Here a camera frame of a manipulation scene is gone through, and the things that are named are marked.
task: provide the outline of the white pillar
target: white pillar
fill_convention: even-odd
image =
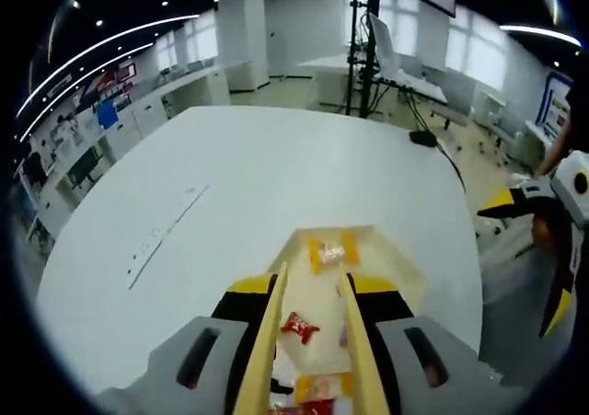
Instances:
[[[221,65],[247,62],[227,71],[231,90],[255,90],[268,83],[264,0],[219,0],[216,15]]]

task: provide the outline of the ceiling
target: ceiling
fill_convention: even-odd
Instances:
[[[40,41],[34,55],[32,67],[32,87],[36,87],[47,75],[67,60],[80,53],[87,47],[129,28],[169,17],[178,17],[201,13],[214,6],[214,0],[76,0],[80,8],[74,8],[70,0],[63,0],[60,9],[53,15],[48,15],[45,30],[40,33]],[[578,39],[589,40],[587,27],[578,27],[576,22],[583,18],[587,5],[582,0],[560,0],[566,12],[561,23],[555,28],[544,0],[457,0],[459,4],[468,6],[499,24],[526,24],[562,31]],[[101,27],[96,26],[97,20],[103,20]],[[127,52],[133,48],[154,40],[157,31],[175,29],[173,25],[165,28],[151,28],[141,30],[121,38],[120,41],[108,43],[103,47],[76,62],[74,70],[66,70],[63,75],[72,72],[73,78],[81,73],[78,69],[84,66],[86,70],[100,65],[107,60]],[[48,63],[48,39],[52,31],[51,61]],[[554,61],[560,63],[560,69],[567,73],[571,71],[574,61],[573,45],[560,40],[530,35],[513,35],[522,45],[531,51],[542,63],[552,65]],[[22,94],[27,94],[27,79],[23,76]],[[34,116],[42,107],[39,94],[23,111],[17,123],[17,129],[24,131]]]

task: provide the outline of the round white table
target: round white table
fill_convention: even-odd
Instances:
[[[133,252],[187,187],[209,186],[132,289]],[[118,162],[49,258],[37,308],[81,386],[128,386],[149,352],[266,271],[296,228],[376,225],[429,281],[422,311],[479,351],[475,232],[455,171],[390,125],[305,110],[192,108]]]

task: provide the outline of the window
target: window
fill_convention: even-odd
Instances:
[[[214,11],[209,11],[190,19],[184,25],[186,33],[186,47],[188,62],[195,63],[218,56],[217,32],[214,21]]]
[[[170,31],[156,41],[157,66],[159,70],[171,68],[178,63],[174,32]]]
[[[458,6],[450,19],[445,65],[498,91],[507,74],[507,38],[499,27]]]
[[[352,37],[352,7],[345,2],[344,43],[347,45]],[[380,0],[379,17],[388,25],[393,41],[393,49],[397,53],[415,56],[417,50],[417,29],[420,2],[418,0]],[[361,9],[358,18],[364,14]],[[361,27],[356,30],[358,41],[366,41],[367,35]]]

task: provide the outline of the black metal stand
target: black metal stand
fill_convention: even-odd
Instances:
[[[346,95],[346,116],[350,116],[352,110],[353,94],[353,64],[356,55],[356,19],[358,18],[358,0],[352,0],[352,40],[350,42],[350,56],[348,56],[348,94]]]
[[[378,10],[380,7],[380,0],[368,0],[368,12],[372,13],[376,17],[378,16]],[[364,68],[363,75],[363,86],[362,86],[362,99],[360,102],[360,117],[368,117],[368,105],[370,103],[370,89],[372,87],[374,68],[375,68],[375,33],[370,23],[370,18],[366,21],[368,25],[368,51],[366,52],[366,67]]]

